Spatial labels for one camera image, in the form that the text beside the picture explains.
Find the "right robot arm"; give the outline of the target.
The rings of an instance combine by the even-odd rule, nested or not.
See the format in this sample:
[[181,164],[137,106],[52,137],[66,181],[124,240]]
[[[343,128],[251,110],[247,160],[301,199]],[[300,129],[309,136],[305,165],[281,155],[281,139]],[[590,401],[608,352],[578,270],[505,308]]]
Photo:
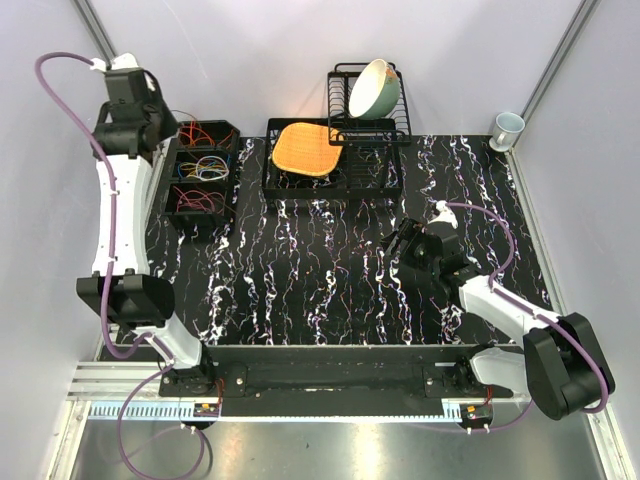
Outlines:
[[381,246],[401,265],[424,272],[432,292],[488,321],[520,348],[482,348],[472,355],[453,374],[460,393],[472,397],[488,385],[501,386],[530,397],[552,420],[606,407],[616,384],[584,315],[545,310],[491,280],[463,252],[452,222],[406,218]]

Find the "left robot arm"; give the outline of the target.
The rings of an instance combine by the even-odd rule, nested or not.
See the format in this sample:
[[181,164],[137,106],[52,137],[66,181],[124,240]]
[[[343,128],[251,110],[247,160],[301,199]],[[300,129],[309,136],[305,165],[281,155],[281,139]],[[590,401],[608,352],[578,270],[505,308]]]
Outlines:
[[155,188],[154,156],[178,123],[155,77],[141,67],[111,68],[108,93],[93,131],[100,186],[100,227],[91,274],[76,282],[78,296],[101,318],[146,342],[196,396],[215,386],[201,342],[175,313],[171,283],[151,274],[146,228]]

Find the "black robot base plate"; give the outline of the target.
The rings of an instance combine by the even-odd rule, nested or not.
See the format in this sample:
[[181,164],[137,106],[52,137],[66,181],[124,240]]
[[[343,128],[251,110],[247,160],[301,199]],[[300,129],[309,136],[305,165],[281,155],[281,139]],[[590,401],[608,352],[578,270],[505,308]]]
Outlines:
[[510,390],[471,376],[476,346],[220,346],[209,354],[213,382],[164,378],[163,397],[222,395],[226,420],[452,420],[444,401],[511,400]]

